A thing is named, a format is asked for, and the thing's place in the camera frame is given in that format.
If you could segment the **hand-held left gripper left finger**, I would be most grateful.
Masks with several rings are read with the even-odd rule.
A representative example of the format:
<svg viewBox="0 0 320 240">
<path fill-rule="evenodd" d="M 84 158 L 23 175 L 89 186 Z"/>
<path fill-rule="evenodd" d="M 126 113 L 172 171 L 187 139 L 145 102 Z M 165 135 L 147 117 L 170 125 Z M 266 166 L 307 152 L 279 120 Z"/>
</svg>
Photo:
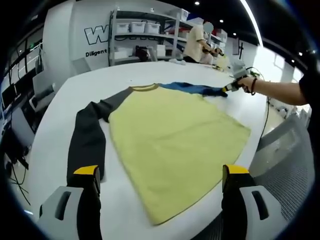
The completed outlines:
<svg viewBox="0 0 320 240">
<path fill-rule="evenodd" d="M 99 166 L 78 168 L 40 206 L 38 227 L 44 234 L 100 234 L 100 193 Z"/>
</svg>

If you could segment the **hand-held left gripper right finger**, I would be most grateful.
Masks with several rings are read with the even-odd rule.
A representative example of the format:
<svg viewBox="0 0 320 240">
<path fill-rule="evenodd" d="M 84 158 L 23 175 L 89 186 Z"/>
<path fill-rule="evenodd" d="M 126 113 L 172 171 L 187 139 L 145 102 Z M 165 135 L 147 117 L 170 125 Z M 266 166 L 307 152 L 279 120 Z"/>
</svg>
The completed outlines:
<svg viewBox="0 0 320 240">
<path fill-rule="evenodd" d="M 280 202 L 239 165 L 222 169 L 223 240 L 274 240 L 288 225 Z"/>
</svg>

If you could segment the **person's right hand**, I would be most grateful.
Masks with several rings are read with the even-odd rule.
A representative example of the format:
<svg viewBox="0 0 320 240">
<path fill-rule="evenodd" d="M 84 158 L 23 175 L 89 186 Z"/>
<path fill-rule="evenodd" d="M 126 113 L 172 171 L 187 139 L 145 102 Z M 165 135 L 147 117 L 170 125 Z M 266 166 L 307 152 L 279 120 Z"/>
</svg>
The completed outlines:
<svg viewBox="0 0 320 240">
<path fill-rule="evenodd" d="M 252 91 L 252 84 L 255 78 L 252 76 L 243 77 L 237 81 L 237 84 L 242 87 L 245 93 L 253 93 Z"/>
</svg>

